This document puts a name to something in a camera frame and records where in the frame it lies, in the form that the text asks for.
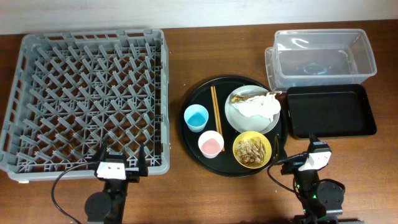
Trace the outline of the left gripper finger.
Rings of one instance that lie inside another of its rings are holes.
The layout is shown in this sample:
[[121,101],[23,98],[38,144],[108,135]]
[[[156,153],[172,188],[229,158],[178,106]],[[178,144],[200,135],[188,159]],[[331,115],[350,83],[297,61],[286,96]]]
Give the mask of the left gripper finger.
[[146,153],[144,150],[144,145],[141,145],[139,148],[139,157],[137,160],[138,172],[142,177],[147,177],[149,174],[148,167],[146,164]]
[[94,156],[91,158],[92,162],[101,162],[104,161],[105,157],[105,152],[107,148],[107,142],[103,141],[100,145],[100,148],[97,150],[97,152],[94,154]]

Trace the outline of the food scraps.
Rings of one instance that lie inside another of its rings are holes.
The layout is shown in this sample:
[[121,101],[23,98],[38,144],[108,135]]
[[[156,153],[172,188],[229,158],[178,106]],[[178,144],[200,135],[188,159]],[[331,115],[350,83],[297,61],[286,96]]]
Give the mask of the food scraps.
[[234,149],[237,160],[245,166],[258,166],[265,160],[265,146],[260,138],[242,140]]

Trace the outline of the yellow bowl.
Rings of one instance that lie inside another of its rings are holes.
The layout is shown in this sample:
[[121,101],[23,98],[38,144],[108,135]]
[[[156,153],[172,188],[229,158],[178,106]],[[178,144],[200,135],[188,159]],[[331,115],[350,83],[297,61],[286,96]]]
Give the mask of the yellow bowl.
[[271,160],[272,146],[263,134],[246,131],[234,140],[233,154],[246,168],[263,168]]

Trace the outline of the white napkin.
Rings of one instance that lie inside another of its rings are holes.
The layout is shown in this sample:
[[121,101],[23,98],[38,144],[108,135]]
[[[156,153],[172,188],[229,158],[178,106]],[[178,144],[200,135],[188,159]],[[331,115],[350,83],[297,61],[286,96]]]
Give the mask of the white napkin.
[[274,115],[281,111],[281,105],[275,96],[276,93],[268,92],[259,94],[257,97],[248,99],[247,101],[231,102],[231,104],[245,117],[258,115],[273,122]]

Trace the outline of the brown snack wrapper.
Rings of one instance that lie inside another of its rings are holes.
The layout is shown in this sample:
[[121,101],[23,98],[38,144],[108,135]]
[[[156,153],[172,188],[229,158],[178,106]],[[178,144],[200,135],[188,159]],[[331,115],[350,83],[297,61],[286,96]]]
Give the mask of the brown snack wrapper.
[[244,96],[234,95],[231,98],[231,102],[232,103],[237,103],[237,102],[247,101],[248,99],[251,99],[251,98],[254,98],[254,97],[257,97],[257,95],[244,95]]

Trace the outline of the pink plastic cup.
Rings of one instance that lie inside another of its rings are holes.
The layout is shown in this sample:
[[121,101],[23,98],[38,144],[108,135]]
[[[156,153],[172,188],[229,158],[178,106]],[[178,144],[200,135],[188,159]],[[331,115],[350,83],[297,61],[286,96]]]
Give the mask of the pink plastic cup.
[[205,131],[198,139],[201,153],[208,159],[215,158],[224,148],[224,139],[217,131]]

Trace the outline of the blue plastic cup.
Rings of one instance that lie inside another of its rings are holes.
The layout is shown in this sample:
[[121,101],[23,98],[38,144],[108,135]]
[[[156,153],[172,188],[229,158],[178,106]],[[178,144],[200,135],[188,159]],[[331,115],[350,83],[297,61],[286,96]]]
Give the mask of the blue plastic cup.
[[190,105],[184,111],[183,118],[190,131],[199,133],[204,130],[209,118],[209,113],[204,106],[194,104]]

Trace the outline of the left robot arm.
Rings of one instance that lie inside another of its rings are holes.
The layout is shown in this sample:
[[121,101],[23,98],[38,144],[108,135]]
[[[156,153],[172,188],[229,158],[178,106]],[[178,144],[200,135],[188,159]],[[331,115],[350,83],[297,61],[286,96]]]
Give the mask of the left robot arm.
[[91,158],[89,169],[104,182],[104,189],[89,196],[85,203],[88,223],[121,223],[130,183],[138,183],[148,176],[144,146],[139,146],[138,170],[127,170],[127,157],[122,152],[108,152],[103,141]]

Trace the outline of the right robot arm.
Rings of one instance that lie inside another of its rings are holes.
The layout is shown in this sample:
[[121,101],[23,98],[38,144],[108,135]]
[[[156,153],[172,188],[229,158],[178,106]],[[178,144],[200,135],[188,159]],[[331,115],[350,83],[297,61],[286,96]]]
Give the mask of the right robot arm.
[[273,162],[269,167],[281,165],[282,175],[292,174],[290,189],[270,177],[277,185],[296,195],[303,207],[303,215],[294,216],[294,223],[338,223],[343,213],[345,186],[332,179],[320,179],[318,171],[328,165],[331,149],[314,134],[309,135],[308,149],[300,154]]

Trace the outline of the grey dishwasher rack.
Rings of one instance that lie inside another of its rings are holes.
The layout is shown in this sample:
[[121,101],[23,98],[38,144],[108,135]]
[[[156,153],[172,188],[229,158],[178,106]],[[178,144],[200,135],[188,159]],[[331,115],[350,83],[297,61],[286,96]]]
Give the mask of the grey dishwasher rack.
[[136,171],[170,168],[169,50],[160,29],[29,34],[1,130],[1,170],[20,183],[88,179],[101,143]]

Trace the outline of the grey round plate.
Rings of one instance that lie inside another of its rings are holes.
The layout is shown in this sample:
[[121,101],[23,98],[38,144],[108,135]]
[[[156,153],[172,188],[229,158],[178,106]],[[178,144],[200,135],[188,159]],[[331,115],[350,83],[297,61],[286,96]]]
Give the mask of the grey round plate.
[[239,133],[245,131],[256,131],[261,134],[266,134],[271,131],[279,121],[280,112],[274,115],[273,122],[261,116],[245,117],[231,104],[231,98],[234,95],[259,95],[268,93],[263,87],[256,85],[245,85],[233,90],[227,97],[224,104],[224,113],[228,123]]

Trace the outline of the black rectangular tray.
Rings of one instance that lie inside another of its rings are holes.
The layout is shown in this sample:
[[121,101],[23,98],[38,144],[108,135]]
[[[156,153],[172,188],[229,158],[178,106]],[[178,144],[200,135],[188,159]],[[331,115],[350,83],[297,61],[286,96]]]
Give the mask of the black rectangular tray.
[[292,135],[308,138],[371,136],[377,133],[365,88],[359,84],[296,86],[287,90]]

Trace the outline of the round black tray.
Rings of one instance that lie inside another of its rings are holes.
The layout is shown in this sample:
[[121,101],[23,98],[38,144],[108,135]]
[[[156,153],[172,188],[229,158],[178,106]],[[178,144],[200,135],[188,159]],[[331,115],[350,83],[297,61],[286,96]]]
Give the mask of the round black tray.
[[[227,177],[244,177],[249,175],[257,174],[264,170],[266,166],[258,169],[250,169],[242,166],[234,157],[233,154],[233,143],[239,132],[236,131],[228,122],[225,115],[224,105],[226,103],[228,95],[233,90],[244,86],[244,85],[256,85],[265,88],[266,86],[246,77],[240,76],[223,76],[217,77],[206,81],[205,83],[194,88],[187,96],[187,99],[182,104],[179,114],[179,130],[180,139],[183,142],[185,150],[188,154],[199,163],[202,167],[218,174]],[[200,133],[194,133],[189,130],[185,120],[184,112],[190,105],[202,105],[209,112],[209,119],[204,128],[205,131],[215,130],[215,117],[213,112],[213,103],[211,98],[210,87],[216,87],[216,94],[218,97],[220,118],[222,124],[222,132],[224,139],[225,151],[219,153],[215,158],[208,159],[200,151],[198,147],[198,138]]]

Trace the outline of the clear plastic bin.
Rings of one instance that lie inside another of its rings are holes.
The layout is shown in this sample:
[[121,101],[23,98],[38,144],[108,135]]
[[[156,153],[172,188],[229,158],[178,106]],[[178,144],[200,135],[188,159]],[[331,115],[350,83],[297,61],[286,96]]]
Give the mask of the clear plastic bin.
[[361,84],[377,73],[362,29],[278,30],[265,50],[269,88]]

